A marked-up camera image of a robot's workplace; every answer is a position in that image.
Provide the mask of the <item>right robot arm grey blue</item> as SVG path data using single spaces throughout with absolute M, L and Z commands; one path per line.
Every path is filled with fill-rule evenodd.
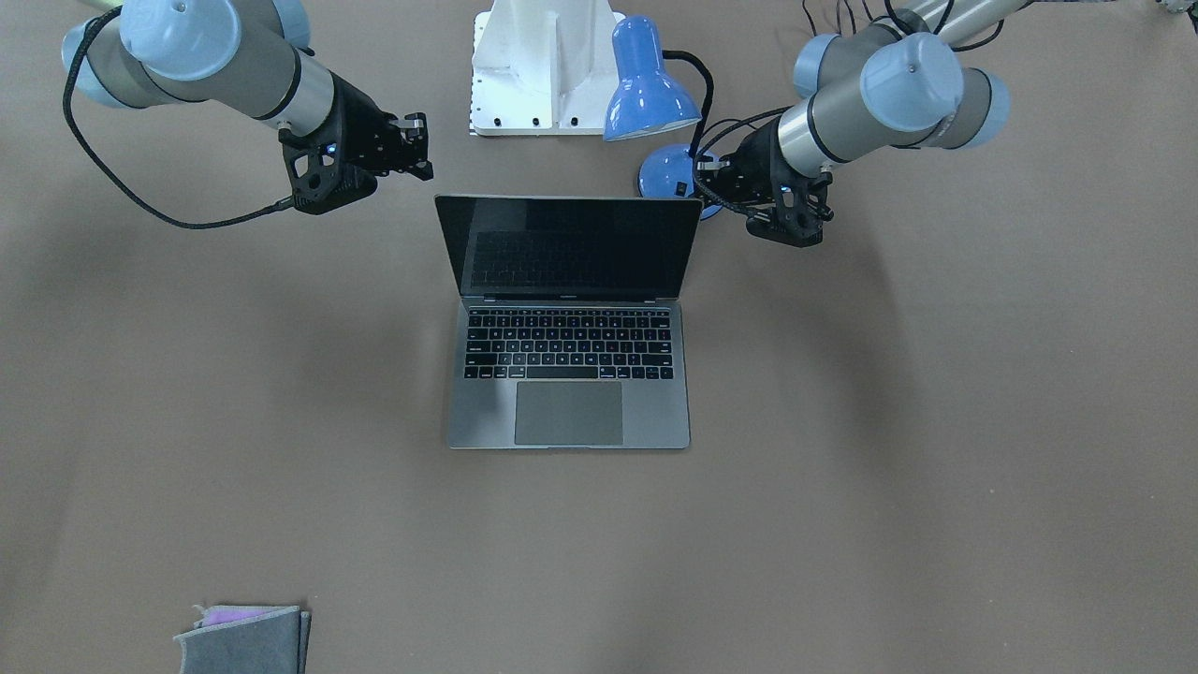
M 432 178 L 426 119 L 385 113 L 311 53 L 300 1 L 121 1 L 68 31 L 69 93 L 116 110 L 214 101 L 375 176 Z

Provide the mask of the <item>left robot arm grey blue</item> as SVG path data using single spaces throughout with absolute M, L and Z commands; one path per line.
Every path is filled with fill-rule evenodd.
M 795 59 L 800 101 L 734 153 L 694 162 L 694 194 L 760 221 L 817 225 L 839 166 L 881 148 L 980 148 L 1005 127 L 1002 78 L 961 63 L 1022 1 L 887 4 L 860 34 L 813 36 Z

